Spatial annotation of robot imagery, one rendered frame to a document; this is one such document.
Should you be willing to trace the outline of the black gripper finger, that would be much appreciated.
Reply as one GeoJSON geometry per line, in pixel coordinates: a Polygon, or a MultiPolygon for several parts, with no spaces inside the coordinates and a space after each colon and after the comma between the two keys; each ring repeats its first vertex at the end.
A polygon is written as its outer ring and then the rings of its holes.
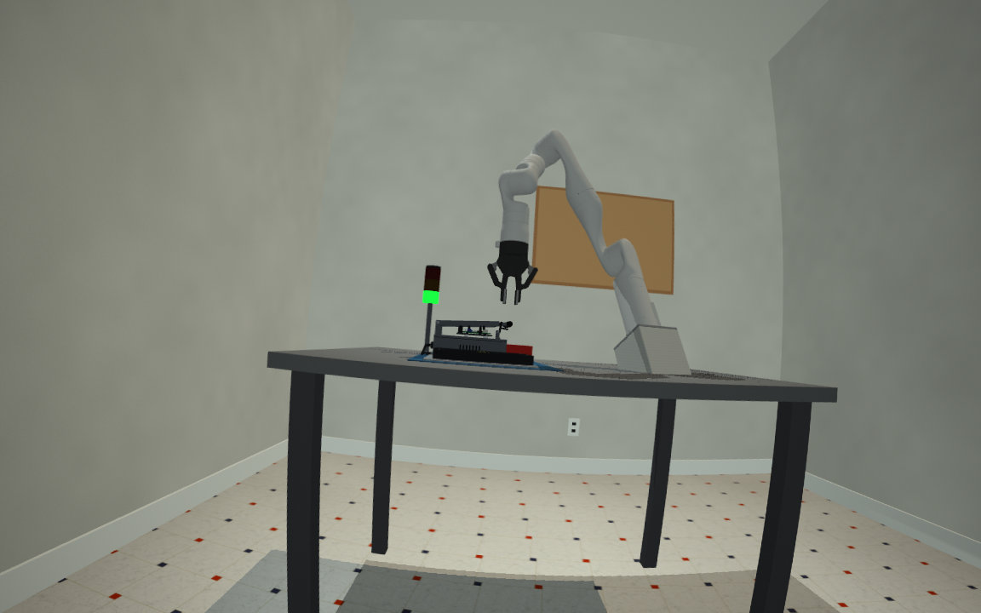
{"type": "Polygon", "coordinates": [[[533,266],[529,265],[528,266],[528,274],[530,274],[530,275],[529,275],[528,279],[526,279],[526,282],[524,284],[522,284],[521,283],[521,280],[522,280],[522,277],[521,277],[521,263],[520,263],[520,261],[518,261],[518,263],[515,264],[515,274],[517,274],[517,277],[515,277],[514,304],[520,303],[521,290],[522,289],[528,289],[529,284],[532,283],[532,280],[535,277],[535,274],[537,273],[537,271],[538,271],[538,269],[536,267],[533,267],[533,266]]]}
{"type": "Polygon", "coordinates": [[[496,266],[498,266],[496,262],[493,263],[493,264],[488,264],[488,267],[487,267],[488,268],[488,272],[490,273],[491,279],[493,279],[494,285],[497,286],[497,287],[499,287],[499,288],[501,288],[501,301],[502,301],[502,304],[506,304],[506,299],[507,299],[507,290],[506,290],[506,288],[507,288],[508,274],[509,274],[509,269],[510,269],[510,266],[511,266],[511,261],[507,261],[507,263],[506,263],[506,266],[505,266],[505,275],[502,275],[502,282],[499,282],[499,280],[498,280],[498,278],[496,276],[496,266]]]}

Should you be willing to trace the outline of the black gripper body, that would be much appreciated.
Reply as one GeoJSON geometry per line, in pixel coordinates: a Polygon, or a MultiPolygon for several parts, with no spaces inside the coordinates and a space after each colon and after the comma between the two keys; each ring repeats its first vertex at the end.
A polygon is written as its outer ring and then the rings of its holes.
{"type": "Polygon", "coordinates": [[[515,274],[515,264],[517,264],[518,261],[521,263],[521,275],[525,269],[528,269],[528,266],[530,265],[528,261],[528,247],[528,242],[513,240],[501,241],[499,257],[496,263],[498,267],[501,268],[503,275],[505,275],[505,266],[507,261],[511,261],[508,277],[517,277],[517,274],[515,274]]]}

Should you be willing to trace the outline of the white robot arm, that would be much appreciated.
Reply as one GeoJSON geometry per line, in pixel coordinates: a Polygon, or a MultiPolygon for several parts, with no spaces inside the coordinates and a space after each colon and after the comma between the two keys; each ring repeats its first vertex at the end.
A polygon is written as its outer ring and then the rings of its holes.
{"type": "Polygon", "coordinates": [[[565,167],[565,194],[577,219],[589,237],[589,242],[606,274],[614,279],[614,290],[626,334],[637,324],[662,326],[659,323],[657,307],[650,300],[637,251],[627,239],[619,239],[606,247],[602,232],[602,199],[597,197],[594,187],[577,163],[575,154],[567,139],[557,130],[550,129],[547,135],[535,143],[532,152],[514,170],[501,173],[498,185],[502,197],[501,240],[496,240],[496,248],[501,241],[513,240],[529,244],[528,204],[514,201],[518,195],[529,195],[537,189],[542,172],[562,160],[565,167]]]}

